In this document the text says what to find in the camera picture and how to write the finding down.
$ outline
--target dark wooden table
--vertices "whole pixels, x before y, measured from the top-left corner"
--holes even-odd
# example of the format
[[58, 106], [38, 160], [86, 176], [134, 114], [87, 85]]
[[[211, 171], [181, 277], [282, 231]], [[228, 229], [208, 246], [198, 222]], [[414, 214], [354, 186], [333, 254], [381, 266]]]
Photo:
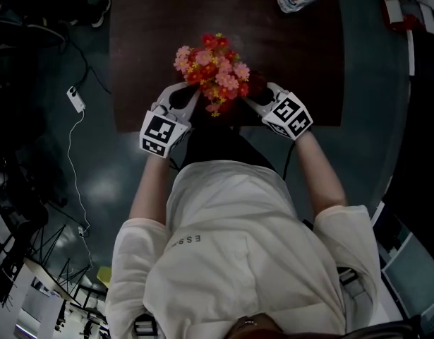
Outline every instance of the dark wooden table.
[[[318, 0], [298, 13], [280, 13], [276, 0], [113, 0], [111, 90], [119, 131], [139, 131], [146, 110], [181, 77], [173, 67], [182, 45], [197, 47], [221, 32], [252, 70], [294, 92], [317, 125], [339, 126], [344, 46], [338, 0]], [[195, 125], [261, 124], [238, 100], [214, 119], [198, 104]]]

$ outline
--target dark gray floor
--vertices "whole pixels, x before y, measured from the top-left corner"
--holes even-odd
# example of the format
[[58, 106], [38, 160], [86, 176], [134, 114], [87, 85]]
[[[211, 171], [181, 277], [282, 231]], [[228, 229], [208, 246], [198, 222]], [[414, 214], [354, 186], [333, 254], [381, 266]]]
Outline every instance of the dark gray floor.
[[[404, 128], [408, 97], [406, 39], [387, 30], [378, 0], [340, 0], [344, 26], [345, 87], [340, 128], [315, 127], [314, 132], [334, 165], [351, 204], [364, 204], [372, 212], [385, 191], [397, 159]], [[99, 30], [71, 28], [71, 36], [88, 61], [108, 82], [109, 21]], [[73, 171], [66, 157], [68, 132], [80, 115], [66, 90], [80, 80], [83, 62], [72, 47], [59, 56], [55, 49], [40, 54], [33, 97], [44, 110], [47, 131], [30, 150], [50, 155], [64, 172], [64, 196], [69, 214], [83, 219], [74, 187]], [[78, 186], [91, 223], [88, 246], [95, 281], [99, 266], [110, 266], [116, 234], [128, 216], [146, 155], [138, 148], [138, 134], [116, 132], [110, 96], [90, 74], [80, 87], [87, 105], [85, 120], [73, 133], [71, 158], [78, 173]], [[241, 132], [282, 173], [290, 141], [263, 128]], [[180, 163], [182, 144], [173, 154]], [[175, 172], [171, 171], [171, 182]], [[308, 194], [296, 154], [292, 154], [287, 185], [301, 219], [312, 221]], [[49, 231], [68, 224], [49, 267], [58, 273], [64, 258], [73, 267], [86, 265], [87, 251], [77, 234], [77, 225], [49, 210]]]

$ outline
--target white cable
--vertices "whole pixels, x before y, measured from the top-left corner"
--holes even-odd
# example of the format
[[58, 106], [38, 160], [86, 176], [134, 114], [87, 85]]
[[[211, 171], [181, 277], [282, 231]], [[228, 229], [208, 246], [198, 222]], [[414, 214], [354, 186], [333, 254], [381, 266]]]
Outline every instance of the white cable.
[[74, 172], [74, 184], [76, 186], [76, 191], [77, 191], [77, 195], [78, 195], [78, 202], [79, 202], [80, 206], [82, 206], [82, 209], [83, 209], [83, 218], [85, 219], [85, 222], [87, 223], [87, 227], [85, 228], [84, 231], [82, 231], [82, 234], [80, 235], [80, 237], [82, 237], [83, 243], [85, 244], [85, 247], [87, 248], [88, 259], [90, 260], [91, 268], [93, 268], [92, 261], [91, 261], [91, 252], [88, 249], [88, 245], [87, 245], [87, 243], [85, 241], [85, 238], [83, 237], [83, 234], [85, 234], [88, 231], [88, 229], [90, 228], [90, 223], [87, 220], [87, 211], [86, 211], [85, 207], [83, 206], [82, 197], [80, 196], [80, 191], [78, 190], [78, 187], [77, 187], [77, 172], [76, 172], [76, 169], [74, 168], [73, 161], [71, 160], [71, 157], [69, 156], [69, 152], [71, 151], [71, 134], [73, 133], [74, 128], [77, 127], [77, 125], [84, 118], [85, 118], [85, 110], [82, 111], [82, 118], [80, 118], [80, 120], [77, 121], [76, 124], [73, 125], [73, 128], [69, 131], [69, 146], [68, 146], [68, 154], [67, 154], [67, 156], [68, 156], [68, 159], [69, 159], [69, 163], [71, 164], [71, 167], [72, 167], [73, 172]]

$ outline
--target power strip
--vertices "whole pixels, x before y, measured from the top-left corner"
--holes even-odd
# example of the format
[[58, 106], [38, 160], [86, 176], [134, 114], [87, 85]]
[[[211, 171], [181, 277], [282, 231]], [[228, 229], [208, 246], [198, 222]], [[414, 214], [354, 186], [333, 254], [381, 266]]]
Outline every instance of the power strip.
[[81, 113], [85, 109], [85, 103], [83, 102], [80, 94], [78, 94], [76, 87], [74, 86], [70, 87], [66, 92], [66, 95], [68, 96], [69, 100], [73, 104], [77, 113]]

